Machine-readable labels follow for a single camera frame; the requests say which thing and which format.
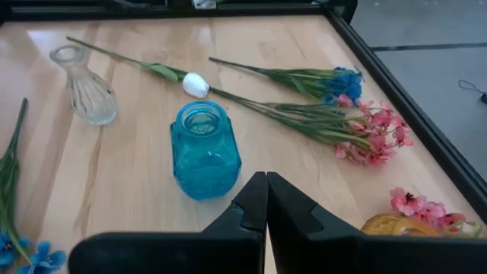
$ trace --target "pink blossom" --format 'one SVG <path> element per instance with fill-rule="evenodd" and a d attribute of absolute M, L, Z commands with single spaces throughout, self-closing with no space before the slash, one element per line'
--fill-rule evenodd
<path fill-rule="evenodd" d="M 399 147 L 402 146 L 411 146 L 413 144 L 412 140 L 407 136 L 406 130 L 404 127 L 397 127 L 393 133 L 393 137 L 396 139 L 396 144 Z"/>
<path fill-rule="evenodd" d="M 380 133 L 372 133 L 368 137 L 368 141 L 371 143 L 372 148 L 375 149 L 376 151 L 379 151 L 380 149 L 386 146 L 386 136 Z"/>
<path fill-rule="evenodd" d="M 349 160 L 354 164 L 365 164 L 367 153 L 367 151 L 357 145 L 351 144 L 349 147 Z"/>
<path fill-rule="evenodd" d="M 345 149 L 343 149 L 343 147 L 341 145 L 336 145 L 335 146 L 335 157 L 337 157 L 338 159 L 343 159 L 347 156 L 347 153 L 345 151 Z"/>
<path fill-rule="evenodd" d="M 414 216 L 432 225 L 434 221 L 446 214 L 447 210 L 442 202 L 427 202 L 423 210 L 416 212 Z"/>
<path fill-rule="evenodd" d="M 369 109 L 370 106 L 374 104 L 373 101 L 368 101 L 367 103 L 363 104 L 360 100 L 357 100 L 358 109 L 366 116 L 371 117 L 372 113 Z"/>
<path fill-rule="evenodd" d="M 358 131 L 365 131 L 365 126 L 362 125 L 361 123 L 357 122 L 357 121 L 349 121 L 349 125 L 355 129 L 355 130 L 358 130 Z"/>
<path fill-rule="evenodd" d="M 393 210 L 403 213 L 406 216 L 414 215 L 423 210 L 426 204 L 426 197 L 423 195 L 414 197 L 411 193 L 406 193 L 403 188 L 397 187 L 390 191 L 392 199 L 390 204 Z"/>
<path fill-rule="evenodd" d="M 389 104 L 384 101 L 380 102 L 380 107 L 382 107 L 383 110 L 391 111 Z"/>
<path fill-rule="evenodd" d="M 434 220 L 431 224 L 432 224 L 434 229 L 436 229 L 438 231 L 444 231 L 450 225 L 452 225 L 458 221 L 466 221 L 465 215 L 463 215 L 461 213 L 446 214 L 445 216 Z M 452 228 L 451 229 L 451 232 L 456 232 L 456 231 L 458 231 L 458 228 Z"/>
<path fill-rule="evenodd" d="M 366 158 L 366 165 L 368 166 L 378 166 L 386 164 L 396 152 L 392 148 L 383 147 L 379 151 L 371 151 Z"/>
<path fill-rule="evenodd" d="M 374 126 L 382 126 L 387 129 L 392 123 L 393 116 L 390 110 L 381 110 L 372 115 L 371 124 Z"/>
<path fill-rule="evenodd" d="M 395 127 L 409 128 L 408 125 L 403 121 L 403 118 L 400 116 L 394 116 L 392 123 Z"/>
<path fill-rule="evenodd" d="M 352 107 L 353 106 L 352 99 L 350 99 L 350 97 L 348 97 L 345 94 L 340 94 L 340 96 L 338 96 L 338 98 L 336 98 L 336 102 L 341 107 Z"/>

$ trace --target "yellow object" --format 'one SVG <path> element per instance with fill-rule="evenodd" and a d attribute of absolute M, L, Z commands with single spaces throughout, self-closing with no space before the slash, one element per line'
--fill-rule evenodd
<path fill-rule="evenodd" d="M 441 236 L 435 229 L 423 221 L 391 213 L 377 214 L 368 219 L 361 231 L 369 235 L 411 237 Z"/>

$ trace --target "white tulip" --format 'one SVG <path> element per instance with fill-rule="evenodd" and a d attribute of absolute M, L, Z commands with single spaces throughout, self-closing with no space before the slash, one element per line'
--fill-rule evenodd
<path fill-rule="evenodd" d="M 210 86 L 206 83 L 205 79 L 197 73 L 190 72 L 184 76 L 183 89 L 191 96 L 204 98 L 208 94 L 209 88 Z"/>

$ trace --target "table surface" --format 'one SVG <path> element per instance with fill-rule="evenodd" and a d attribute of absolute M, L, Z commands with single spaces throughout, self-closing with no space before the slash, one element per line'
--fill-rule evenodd
<path fill-rule="evenodd" d="M 268 79 L 207 58 L 281 69 L 355 66 L 364 73 L 364 99 L 388 101 L 321 16 L 6 23 L 0 28 L 0 148 L 7 147 L 21 99 L 27 97 L 17 224 L 33 241 L 48 240 L 69 252 L 81 239 L 104 231 L 201 231 L 258 170 L 279 172 L 356 228 L 390 210 L 389 191 L 395 186 L 479 221 L 414 134 L 415 145 L 400 149 L 386 166 L 359 167 L 335 159 L 332 148 L 214 94 L 208 99 L 231 118 L 243 164 L 229 194 L 196 202 L 174 181 L 169 134 L 177 111 L 194 98 L 180 84 L 92 52 L 88 67 L 111 82 L 120 112 L 107 126 L 90 126 L 73 115 L 66 74 L 48 57 L 50 50 L 68 44 L 65 35 L 198 72 L 211 85 L 260 101 L 305 102 Z M 270 246 L 266 252 L 266 272 L 274 273 Z"/>

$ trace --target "green leaf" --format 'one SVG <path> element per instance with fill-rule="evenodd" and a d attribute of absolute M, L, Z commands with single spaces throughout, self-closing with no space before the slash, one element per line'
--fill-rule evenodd
<path fill-rule="evenodd" d="M 299 92 L 301 92 L 304 95 L 307 94 L 306 89 L 303 87 L 303 85 L 298 80 L 296 80 L 296 78 L 291 77 L 291 76 L 289 76 L 289 78 L 291 79 L 292 83 L 296 86 L 296 88 L 299 90 Z"/>
<path fill-rule="evenodd" d="M 22 255 L 22 257 L 30 264 L 32 265 L 32 261 L 30 260 L 29 256 L 27 255 L 27 252 L 25 252 L 25 249 L 21 246 L 21 243 L 19 243 L 17 237 L 13 233 L 13 231 L 7 231 L 8 236 L 10 237 L 10 241 L 12 241 L 12 244 L 14 247 L 17 249 L 18 253 Z"/>
<path fill-rule="evenodd" d="M 163 75 L 165 78 L 171 81 L 177 81 L 177 74 L 170 70 L 167 66 L 159 64 L 159 63 L 147 63 L 143 62 L 142 66 L 146 69 L 152 70 L 155 73 Z"/>

